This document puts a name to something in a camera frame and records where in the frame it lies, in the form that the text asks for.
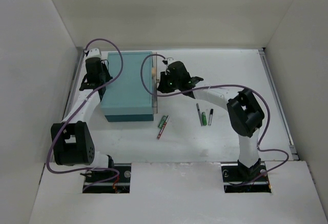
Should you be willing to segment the red makeup pencil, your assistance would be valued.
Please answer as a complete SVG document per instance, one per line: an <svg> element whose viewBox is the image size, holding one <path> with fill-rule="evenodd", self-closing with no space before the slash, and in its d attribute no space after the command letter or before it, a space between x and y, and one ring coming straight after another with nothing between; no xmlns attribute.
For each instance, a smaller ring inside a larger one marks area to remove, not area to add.
<svg viewBox="0 0 328 224"><path fill-rule="evenodd" d="M166 127L168 121L169 121L169 118L170 118L169 115L166 116L166 117L165 117L165 120L161 123L161 127L160 127L159 133L158 133L158 135L157 135L157 139L160 139L160 138L161 138L162 133L163 133L163 131L164 131L164 129L165 129L165 127Z"/></svg>

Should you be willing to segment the green tube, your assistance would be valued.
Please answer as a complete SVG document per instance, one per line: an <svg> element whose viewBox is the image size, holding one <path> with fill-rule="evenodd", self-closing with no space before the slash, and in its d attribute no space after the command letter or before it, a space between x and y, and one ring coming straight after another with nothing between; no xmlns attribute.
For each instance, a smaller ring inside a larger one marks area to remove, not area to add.
<svg viewBox="0 0 328 224"><path fill-rule="evenodd" d="M161 129L163 127L166 119L167 119L167 117L165 115L163 115L162 118L161 118L161 120L160 120L160 122L159 122L159 124L158 124L158 128Z"/></svg>
<svg viewBox="0 0 328 224"><path fill-rule="evenodd" d="M207 117L206 117L206 113L202 112L201 113L201 120L202 120L202 125L206 126L207 125Z"/></svg>

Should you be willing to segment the black silver mascara pen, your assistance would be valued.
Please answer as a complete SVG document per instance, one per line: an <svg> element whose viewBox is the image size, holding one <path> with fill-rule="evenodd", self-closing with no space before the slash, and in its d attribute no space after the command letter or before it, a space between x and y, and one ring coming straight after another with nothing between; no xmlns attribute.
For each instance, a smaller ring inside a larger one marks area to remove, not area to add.
<svg viewBox="0 0 328 224"><path fill-rule="evenodd" d="M211 124L212 124L213 113L214 113L214 109L210 109L209 120L208 120L208 126L211 126Z"/></svg>

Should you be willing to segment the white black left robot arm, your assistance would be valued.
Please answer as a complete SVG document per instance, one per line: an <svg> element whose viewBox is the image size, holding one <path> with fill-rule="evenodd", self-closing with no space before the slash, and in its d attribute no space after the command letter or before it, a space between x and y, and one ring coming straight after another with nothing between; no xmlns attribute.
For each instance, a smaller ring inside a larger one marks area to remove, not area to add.
<svg viewBox="0 0 328 224"><path fill-rule="evenodd" d="M93 143L88 123L100 104L105 92L105 83L112 77L108 64L100 53L87 56L83 61L86 69L80 84L78 98L69 114L51 127L52 145L47 156L46 167L54 174L65 174L75 170L55 171L51 169L50 157L53 156L60 166L83 166L83 170L97 170L97 176L103 182L110 182L115 176L112 159L109 155L97 152Z"/></svg>

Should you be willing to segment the teal makeup box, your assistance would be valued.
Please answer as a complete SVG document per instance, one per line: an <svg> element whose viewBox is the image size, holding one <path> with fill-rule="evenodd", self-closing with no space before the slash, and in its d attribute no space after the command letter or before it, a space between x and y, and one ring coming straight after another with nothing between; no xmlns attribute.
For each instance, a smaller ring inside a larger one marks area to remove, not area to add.
<svg viewBox="0 0 328 224"><path fill-rule="evenodd" d="M153 92L155 85L152 57L147 58L150 54L150 51L108 53L110 75L115 77L122 70L118 79L106 86L100 103L108 122L154 120L153 96L146 91Z"/></svg>

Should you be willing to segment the clear acrylic drawer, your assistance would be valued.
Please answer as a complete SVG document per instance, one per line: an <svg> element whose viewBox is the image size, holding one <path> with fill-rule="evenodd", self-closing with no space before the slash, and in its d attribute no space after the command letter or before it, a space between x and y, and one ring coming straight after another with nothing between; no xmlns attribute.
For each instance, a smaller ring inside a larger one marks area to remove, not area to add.
<svg viewBox="0 0 328 224"><path fill-rule="evenodd" d="M152 57L152 68L156 68L157 70L157 57L153 56ZM155 77L152 77L152 91L155 93L157 88L157 75ZM157 114L158 113L158 108L157 108L157 97L153 96L152 97L152 106L153 106L153 113Z"/></svg>

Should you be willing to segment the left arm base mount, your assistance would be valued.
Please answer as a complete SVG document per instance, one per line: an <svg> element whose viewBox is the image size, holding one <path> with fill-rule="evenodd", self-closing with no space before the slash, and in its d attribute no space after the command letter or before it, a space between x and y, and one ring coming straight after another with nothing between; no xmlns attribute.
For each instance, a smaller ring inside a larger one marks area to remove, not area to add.
<svg viewBox="0 0 328 224"><path fill-rule="evenodd" d="M95 194L127 194L130 193L131 164L115 164L116 171L87 171L81 173L85 177L83 193Z"/></svg>

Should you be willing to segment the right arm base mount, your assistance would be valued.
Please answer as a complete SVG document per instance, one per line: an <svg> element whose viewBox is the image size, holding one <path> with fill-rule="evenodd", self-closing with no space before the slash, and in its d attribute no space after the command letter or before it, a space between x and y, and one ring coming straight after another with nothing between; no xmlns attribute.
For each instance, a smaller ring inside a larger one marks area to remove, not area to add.
<svg viewBox="0 0 328 224"><path fill-rule="evenodd" d="M261 176L255 181L252 181L256 176L267 168L262 162L254 176L246 178L239 171L237 163L222 164L222 180L225 193L271 193L269 177Z"/></svg>

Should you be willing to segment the grey eyeliner pencil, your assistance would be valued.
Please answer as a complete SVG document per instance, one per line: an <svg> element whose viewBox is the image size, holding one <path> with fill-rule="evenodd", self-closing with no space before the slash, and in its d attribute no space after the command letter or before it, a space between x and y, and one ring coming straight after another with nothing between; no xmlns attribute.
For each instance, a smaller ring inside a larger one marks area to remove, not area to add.
<svg viewBox="0 0 328 224"><path fill-rule="evenodd" d="M197 113L198 113L199 120L200 120L200 125L203 126L202 114L201 114L201 111L200 111L199 103L196 103L196 108L197 108Z"/></svg>

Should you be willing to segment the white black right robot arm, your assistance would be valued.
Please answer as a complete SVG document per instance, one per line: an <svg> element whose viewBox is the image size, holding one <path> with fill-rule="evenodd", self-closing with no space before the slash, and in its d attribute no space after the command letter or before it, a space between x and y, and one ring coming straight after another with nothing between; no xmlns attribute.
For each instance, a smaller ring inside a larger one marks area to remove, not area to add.
<svg viewBox="0 0 328 224"><path fill-rule="evenodd" d="M238 175L242 181L250 181L260 172L261 159L258 152L259 131L264 112L253 92L244 88L233 91L227 88L197 89L203 78L191 77L181 61L162 61L166 69L160 73L157 91L163 94L183 91L183 95L204 100L225 109L233 130L239 138Z"/></svg>

